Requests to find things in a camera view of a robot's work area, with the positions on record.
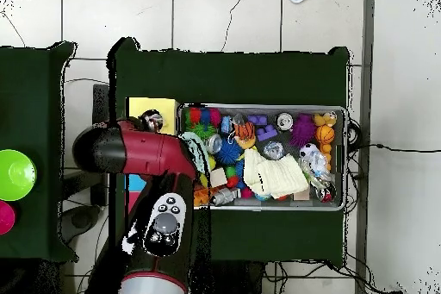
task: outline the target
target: yellow box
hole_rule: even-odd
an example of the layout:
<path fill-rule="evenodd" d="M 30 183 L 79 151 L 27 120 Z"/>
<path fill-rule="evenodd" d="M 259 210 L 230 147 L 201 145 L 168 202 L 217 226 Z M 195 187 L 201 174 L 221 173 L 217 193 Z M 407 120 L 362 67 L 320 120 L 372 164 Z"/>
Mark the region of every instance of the yellow box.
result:
<path fill-rule="evenodd" d="M 138 117 L 147 110 L 155 109 L 164 119 L 164 125 L 159 133 L 176 135 L 177 106 L 178 103 L 174 99 L 130 97 L 128 99 L 128 114 L 130 116 Z"/>

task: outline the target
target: green cup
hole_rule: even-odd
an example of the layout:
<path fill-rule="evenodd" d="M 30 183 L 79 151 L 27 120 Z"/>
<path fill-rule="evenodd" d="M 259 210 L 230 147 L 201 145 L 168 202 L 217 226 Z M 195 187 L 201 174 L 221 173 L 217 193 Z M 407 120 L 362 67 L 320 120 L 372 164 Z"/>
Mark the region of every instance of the green cup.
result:
<path fill-rule="evenodd" d="M 0 199 L 22 199 L 34 187 L 37 171 L 30 158 L 13 149 L 0 151 Z"/>

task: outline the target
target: gray button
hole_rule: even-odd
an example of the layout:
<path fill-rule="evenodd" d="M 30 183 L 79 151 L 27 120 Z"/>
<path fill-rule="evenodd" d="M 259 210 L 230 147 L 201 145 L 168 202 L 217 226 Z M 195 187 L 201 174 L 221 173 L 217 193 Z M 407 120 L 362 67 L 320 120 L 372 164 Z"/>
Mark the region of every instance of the gray button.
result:
<path fill-rule="evenodd" d="M 150 237 L 151 242 L 160 242 L 161 241 L 161 235 L 160 234 L 153 234 L 152 237 Z"/>
<path fill-rule="evenodd" d="M 153 228 L 163 234 L 172 234 L 177 230 L 177 220 L 173 214 L 162 213 L 156 216 Z"/>
<path fill-rule="evenodd" d="M 164 237 L 164 242 L 165 242 L 165 245 L 171 246 L 175 243 L 175 239 L 172 236 L 166 236 L 166 237 Z"/>

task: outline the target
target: gray plastic bin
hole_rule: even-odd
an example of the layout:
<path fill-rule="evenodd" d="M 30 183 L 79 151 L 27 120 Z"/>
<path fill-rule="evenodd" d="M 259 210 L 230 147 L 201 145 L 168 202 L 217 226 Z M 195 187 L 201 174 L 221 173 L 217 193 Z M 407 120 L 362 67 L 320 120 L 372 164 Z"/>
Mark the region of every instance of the gray plastic bin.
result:
<path fill-rule="evenodd" d="M 183 110 L 194 104 L 184 104 L 179 107 L 177 112 L 177 129 L 179 132 L 185 130 L 185 116 Z M 347 186 L 347 129 L 348 129 L 348 113 L 345 108 L 339 106 L 310 106 L 310 105 L 241 105 L 241 104 L 224 104 L 224 103 L 208 103 L 204 106 L 209 108 L 217 108 L 223 116 L 234 116 L 237 113 L 243 116 L 262 115 L 268 116 L 268 123 L 276 128 L 276 117 L 281 113 L 289 113 L 293 116 L 294 121 L 300 113 L 326 113 L 334 111 L 337 114 L 337 123 L 333 126 L 335 138 L 332 141 L 331 151 L 331 173 L 334 175 L 334 184 L 336 187 L 336 197 L 330 203 L 320 202 L 311 187 L 310 199 L 307 201 L 283 200 L 277 201 L 270 199 L 264 202 L 256 198 L 239 198 L 229 204 L 219 207 L 212 207 L 217 210 L 320 210 L 335 211 L 345 206 L 346 186 Z M 285 153 L 291 153 L 295 159 L 299 158 L 299 149 L 289 145 L 290 132 L 281 132 L 269 141 L 280 141 L 283 144 Z M 262 153 L 262 148 L 267 142 L 256 142 L 258 151 Z"/>

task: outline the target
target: table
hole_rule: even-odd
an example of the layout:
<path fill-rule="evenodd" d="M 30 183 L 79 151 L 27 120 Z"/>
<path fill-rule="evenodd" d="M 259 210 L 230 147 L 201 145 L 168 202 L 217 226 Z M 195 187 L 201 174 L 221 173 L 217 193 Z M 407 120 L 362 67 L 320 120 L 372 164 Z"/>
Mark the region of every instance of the table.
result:
<path fill-rule="evenodd" d="M 0 149 L 25 153 L 37 180 L 23 199 L 10 202 L 16 225 L 0 236 L 1 258 L 68 261 L 75 253 L 59 238 L 63 191 L 61 79 L 75 45 L 48 49 L 0 47 Z"/>
<path fill-rule="evenodd" d="M 115 116 L 127 97 L 168 97 L 179 103 L 346 105 L 349 53 L 142 52 L 132 38 L 109 53 Z M 115 220 L 124 224 L 124 177 L 116 177 Z M 195 228 L 199 220 L 195 212 Z M 343 262 L 344 212 L 212 211 L 213 260 Z"/>

